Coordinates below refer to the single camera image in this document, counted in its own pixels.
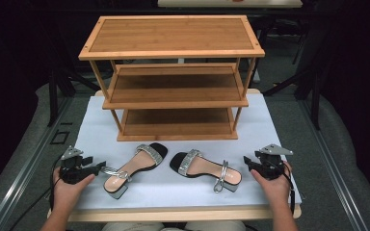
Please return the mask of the black metal stand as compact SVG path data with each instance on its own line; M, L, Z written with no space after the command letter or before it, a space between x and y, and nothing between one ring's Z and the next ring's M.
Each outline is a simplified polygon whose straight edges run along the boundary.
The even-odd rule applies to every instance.
M50 118L48 127L52 126L58 118L58 93L60 90L65 97L73 97L76 93L75 87L72 85L73 81L88 87L91 90L98 91L100 87L91 81L87 80L76 71L69 68L61 67L52 71L49 76L49 104L50 104Z
M263 92L264 96L271 96L281 90L284 90L288 86L298 82L294 96L298 100L305 100L310 93L311 95L311 107L310 107L310 121L313 126L319 130L319 106L320 106L320 88L321 88L321 74L322 67L317 64L311 64L304 70L299 71L290 78L276 84L274 87Z

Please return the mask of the person's left hand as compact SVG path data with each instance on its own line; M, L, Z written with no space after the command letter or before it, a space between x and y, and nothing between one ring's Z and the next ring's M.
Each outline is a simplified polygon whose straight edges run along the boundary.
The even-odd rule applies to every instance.
M53 212L70 213L76 205L82 191L94 180L95 175L91 174L76 184L68 184L60 177L60 169L57 167L53 173L54 204Z

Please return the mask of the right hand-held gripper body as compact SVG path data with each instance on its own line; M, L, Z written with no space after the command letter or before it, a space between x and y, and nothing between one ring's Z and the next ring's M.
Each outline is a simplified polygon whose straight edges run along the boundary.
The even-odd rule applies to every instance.
M276 179L284 172L284 164L281 156L293 154L292 150L273 143L257 151L263 153L262 162L259 161L260 167L257 171L262 177L268 180Z

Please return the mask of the wooden three-tier shoe rack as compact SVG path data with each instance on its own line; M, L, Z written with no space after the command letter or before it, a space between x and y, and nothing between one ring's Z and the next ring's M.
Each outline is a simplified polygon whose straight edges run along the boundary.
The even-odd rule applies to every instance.
M134 15L99 17L79 58L112 66L99 86L118 141L200 141L237 139L239 64L264 55L243 15Z

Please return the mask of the white table mat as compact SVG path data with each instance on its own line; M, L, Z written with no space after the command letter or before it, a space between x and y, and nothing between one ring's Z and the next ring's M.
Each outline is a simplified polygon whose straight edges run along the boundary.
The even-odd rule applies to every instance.
M80 127L76 147L97 164L105 162L119 168L134 155L137 141L118 141L117 126L111 114L102 109L104 98L93 96ZM133 176L127 191L114 199L103 189L108 179L99 174L88 185L76 205L78 210L144 209L169 207L205 207L266 205L268 203L259 184L253 179L243 158L256 161L254 152L268 144L278 144L278 134L267 104L260 93L248 96L250 105L241 113L236 140L163 141L167 157L157 168ZM229 166L242 173L236 192L227 189L215 193L216 179L211 176L186 178L170 168L172 157L178 152L199 150L203 157L215 163L228 161Z

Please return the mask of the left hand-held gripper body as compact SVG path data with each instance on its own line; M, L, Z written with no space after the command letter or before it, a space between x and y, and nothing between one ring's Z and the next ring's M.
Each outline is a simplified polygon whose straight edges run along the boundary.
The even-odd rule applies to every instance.
M61 156L60 177L68 184L76 184L89 176L86 173L88 165L82 165L83 151L69 146Z

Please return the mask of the person's right hand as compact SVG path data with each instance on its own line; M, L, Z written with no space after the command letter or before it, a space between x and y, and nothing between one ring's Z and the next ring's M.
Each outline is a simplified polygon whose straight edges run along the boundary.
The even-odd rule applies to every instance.
M283 162L284 176L274 180L267 180L263 178L255 169L251 170L252 177L258 182L264 191L270 207L277 212L281 209L290 210L288 198L290 193L290 174L291 166L287 162Z

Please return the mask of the light wooden table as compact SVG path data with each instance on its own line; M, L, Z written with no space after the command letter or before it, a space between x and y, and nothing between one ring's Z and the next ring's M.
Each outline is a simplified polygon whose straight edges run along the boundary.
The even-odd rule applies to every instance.
M69 219L77 222L110 221L191 221L191 220L253 220L270 218L272 213L266 205L169 207L144 209L78 210L76 207Z

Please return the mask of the metal floor rail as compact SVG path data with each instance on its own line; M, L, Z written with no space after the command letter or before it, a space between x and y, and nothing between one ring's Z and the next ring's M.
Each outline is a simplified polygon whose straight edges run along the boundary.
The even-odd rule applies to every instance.
M9 220L20 197L24 194L40 160L43 150L54 137L60 119L73 102L73 97L61 100L58 115L54 122L48 126L49 102L43 99L9 162L0 174L0 230Z
M298 105L304 114L306 123L315 138L320 152L321 159L326 167L329 178L333 184L334 190L338 196L340 204L345 211L345 214L351 223L354 231L369 231L358 206L356 205L352 194L350 193L347 184L345 183L342 174L328 148L328 145L320 130L317 130L310 117L310 109L305 101L299 100Z

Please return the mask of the silver strap heeled sandal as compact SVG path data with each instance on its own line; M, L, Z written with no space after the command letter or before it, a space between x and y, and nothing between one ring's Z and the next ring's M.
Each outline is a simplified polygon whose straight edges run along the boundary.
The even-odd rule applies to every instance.
M216 179L213 186L215 193L220 193L223 189L236 192L242 181L242 174L229 166L227 160L221 164L205 159L197 149L188 152L178 152L171 159L170 167L173 171L187 178L197 178L200 176L211 176Z
M140 144L136 147L134 156L119 169L112 167L101 169L103 173L109 175L109 178L103 184L103 189L114 199L120 199L137 172L158 167L167 154L168 148L161 143Z

